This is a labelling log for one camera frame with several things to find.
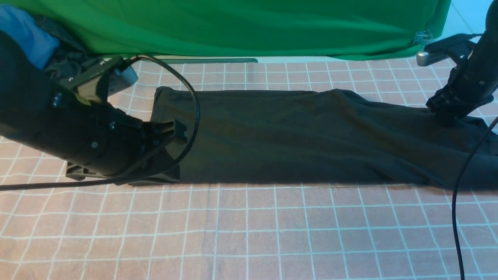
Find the pink grid mat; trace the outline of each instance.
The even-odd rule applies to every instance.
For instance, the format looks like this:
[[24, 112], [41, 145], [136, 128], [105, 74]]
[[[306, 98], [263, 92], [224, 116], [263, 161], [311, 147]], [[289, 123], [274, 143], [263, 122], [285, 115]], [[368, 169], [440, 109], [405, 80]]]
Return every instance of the pink grid mat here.
[[[351, 89], [423, 107], [452, 65], [363, 62], [174, 65], [197, 90]], [[180, 83], [136, 65], [111, 97], [150, 116], [155, 88]], [[473, 115], [488, 123], [491, 103]], [[0, 140], [2, 184], [54, 182], [64, 162]], [[498, 279], [498, 191], [462, 193], [469, 280]], [[433, 187], [175, 185], [0, 192], [0, 280], [457, 280], [451, 193]]]

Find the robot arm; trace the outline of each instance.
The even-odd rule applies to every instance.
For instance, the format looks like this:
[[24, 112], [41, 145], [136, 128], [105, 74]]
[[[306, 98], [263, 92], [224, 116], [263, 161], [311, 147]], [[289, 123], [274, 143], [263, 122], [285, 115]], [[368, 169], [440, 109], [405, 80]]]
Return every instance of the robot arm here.
[[[66, 175], [76, 180], [161, 173], [173, 163], [164, 146], [186, 143], [186, 127], [143, 122], [107, 102], [110, 70], [128, 66], [116, 57], [61, 86], [0, 31], [0, 135], [68, 161]], [[132, 184], [178, 178], [175, 166]]]
[[427, 102], [442, 126], [451, 126], [478, 107], [493, 101], [498, 87], [498, 0], [491, 3], [486, 15], [486, 30], [474, 44], [469, 35], [457, 34], [425, 46], [417, 56], [421, 66], [452, 58], [448, 84]]

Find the green fabric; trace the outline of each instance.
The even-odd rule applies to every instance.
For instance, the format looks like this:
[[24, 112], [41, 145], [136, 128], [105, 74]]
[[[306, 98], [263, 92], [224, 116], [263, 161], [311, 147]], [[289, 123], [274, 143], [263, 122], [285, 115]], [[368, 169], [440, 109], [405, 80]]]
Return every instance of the green fabric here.
[[98, 54], [192, 56], [414, 54], [440, 36], [451, 0], [7, 0], [60, 21]]

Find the black fabric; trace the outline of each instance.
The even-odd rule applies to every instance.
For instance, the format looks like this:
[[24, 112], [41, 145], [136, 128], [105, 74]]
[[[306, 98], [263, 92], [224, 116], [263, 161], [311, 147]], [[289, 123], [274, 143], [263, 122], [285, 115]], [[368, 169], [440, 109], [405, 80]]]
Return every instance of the black fabric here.
[[59, 40], [60, 46], [43, 69], [51, 80], [60, 82], [74, 78], [102, 59], [88, 55], [88, 51], [61, 24], [44, 15], [31, 14], [35, 24]]
[[[193, 126], [186, 92], [160, 87], [152, 121]], [[427, 109], [369, 102], [348, 90], [199, 92], [201, 122], [182, 183], [413, 183], [450, 188], [484, 134], [482, 119], [442, 128]], [[170, 146], [176, 156], [183, 146]], [[472, 160], [463, 188], [494, 188], [498, 137]]]

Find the screw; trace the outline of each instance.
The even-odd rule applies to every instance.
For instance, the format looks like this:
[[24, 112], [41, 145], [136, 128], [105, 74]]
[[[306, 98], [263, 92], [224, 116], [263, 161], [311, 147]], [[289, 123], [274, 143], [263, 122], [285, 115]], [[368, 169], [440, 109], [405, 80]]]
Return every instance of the screw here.
[[58, 94], [56, 94], [56, 95], [55, 95], [55, 97], [54, 97], [54, 101], [52, 102], [52, 105], [53, 105], [54, 107], [59, 106], [59, 103], [60, 103], [60, 101], [61, 101], [61, 97], [62, 97], [62, 94], [61, 94], [61, 93], [58, 93]]

